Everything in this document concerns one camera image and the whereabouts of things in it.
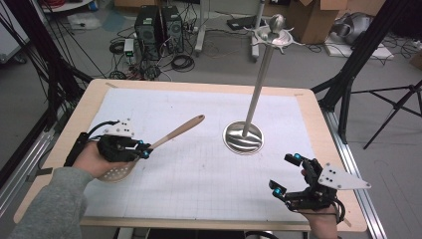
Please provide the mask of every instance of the white paper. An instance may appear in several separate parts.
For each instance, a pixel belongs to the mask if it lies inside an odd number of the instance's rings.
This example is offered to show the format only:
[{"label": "white paper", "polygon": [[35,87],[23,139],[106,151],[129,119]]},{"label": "white paper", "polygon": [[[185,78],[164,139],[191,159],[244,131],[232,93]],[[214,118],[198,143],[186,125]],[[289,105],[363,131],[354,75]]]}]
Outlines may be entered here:
[{"label": "white paper", "polygon": [[264,146],[256,154],[239,155],[224,144],[224,128],[246,119],[251,97],[110,89],[91,127],[130,118],[134,138],[153,144],[194,117],[205,120],[139,161],[124,181],[91,182],[86,216],[306,221],[269,188],[270,179],[288,192],[307,187],[302,168],[284,161],[286,153],[314,157],[296,98],[260,96],[252,123]]}]

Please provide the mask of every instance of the metal pole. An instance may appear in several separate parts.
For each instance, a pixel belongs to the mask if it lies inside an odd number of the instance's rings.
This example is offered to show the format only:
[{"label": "metal pole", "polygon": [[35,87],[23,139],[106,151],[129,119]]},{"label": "metal pole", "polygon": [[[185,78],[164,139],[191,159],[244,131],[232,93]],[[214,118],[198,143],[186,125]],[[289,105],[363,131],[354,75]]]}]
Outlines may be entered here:
[{"label": "metal pole", "polygon": [[248,135],[252,117],[254,116],[255,108],[257,107],[258,98],[260,97],[261,89],[264,84],[264,79],[267,75],[267,70],[270,65],[273,52],[274,48],[272,46],[266,46],[263,62],[261,63],[260,72],[258,74],[257,83],[255,84],[254,94],[252,95],[251,104],[249,106],[248,115],[246,117],[245,127],[243,128],[242,137]]}]

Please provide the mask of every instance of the cardboard box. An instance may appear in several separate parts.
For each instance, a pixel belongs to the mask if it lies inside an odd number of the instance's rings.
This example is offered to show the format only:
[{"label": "cardboard box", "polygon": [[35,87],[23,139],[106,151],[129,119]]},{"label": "cardboard box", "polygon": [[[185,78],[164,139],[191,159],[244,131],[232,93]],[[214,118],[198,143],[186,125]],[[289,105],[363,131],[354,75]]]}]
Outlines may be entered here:
[{"label": "cardboard box", "polygon": [[410,60],[410,64],[419,70],[422,70],[422,51],[419,51],[413,58]]},{"label": "cardboard box", "polygon": [[114,6],[119,8],[139,8],[142,5],[160,5],[160,0],[114,0]]},{"label": "cardboard box", "polygon": [[322,44],[328,36],[339,10],[347,0],[292,0],[286,23],[295,28],[292,35],[304,44]]},{"label": "cardboard box", "polygon": [[361,12],[370,16],[376,16],[384,2],[385,0],[347,0],[347,9],[340,10],[338,17],[341,17],[346,12]]}]

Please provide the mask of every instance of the computer tower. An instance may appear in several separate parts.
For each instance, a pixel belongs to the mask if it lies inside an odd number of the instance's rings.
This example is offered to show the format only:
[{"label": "computer tower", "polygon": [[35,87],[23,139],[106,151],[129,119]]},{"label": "computer tower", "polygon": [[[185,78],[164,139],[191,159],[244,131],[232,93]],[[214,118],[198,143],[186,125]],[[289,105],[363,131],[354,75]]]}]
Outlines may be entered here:
[{"label": "computer tower", "polygon": [[143,5],[134,23],[141,59],[157,61],[163,43],[161,19],[156,5]]},{"label": "computer tower", "polygon": [[182,53],[183,47],[183,25],[182,18],[175,6],[163,6],[161,8],[162,24],[164,26],[164,38],[169,53]]}]

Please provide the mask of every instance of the table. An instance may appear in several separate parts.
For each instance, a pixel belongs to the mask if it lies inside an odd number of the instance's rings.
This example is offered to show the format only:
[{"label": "table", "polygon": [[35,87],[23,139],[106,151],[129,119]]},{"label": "table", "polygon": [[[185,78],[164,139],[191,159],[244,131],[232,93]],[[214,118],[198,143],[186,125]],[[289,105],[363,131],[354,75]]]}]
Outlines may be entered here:
[{"label": "table", "polygon": [[[71,150],[75,139],[81,131],[86,131],[95,117],[106,91],[110,88],[162,90],[174,92],[207,92],[226,94],[251,95],[253,87],[223,86],[185,83],[161,82],[132,82],[116,80],[94,80],[90,83],[78,107],[68,121],[55,147],[50,153],[44,167],[61,167]],[[262,94],[266,96],[295,97],[300,105],[303,119],[308,130],[316,158],[321,164],[333,163],[341,167],[341,160],[328,131],[322,113],[317,104],[315,95],[310,90],[263,88]],[[31,186],[28,194],[18,208],[14,220],[18,222],[26,208],[34,199],[39,190],[51,180],[51,175],[38,176]],[[366,223],[353,191],[340,191],[339,199],[346,208],[346,222],[338,225],[339,231],[364,231]],[[283,222],[266,221],[216,221],[216,220],[181,220],[173,219],[139,219],[117,217],[90,217],[83,218],[82,225],[95,226],[120,226],[120,227],[159,227],[159,228],[189,228],[189,229],[235,229],[235,230],[310,230],[308,225],[288,224]]]}]

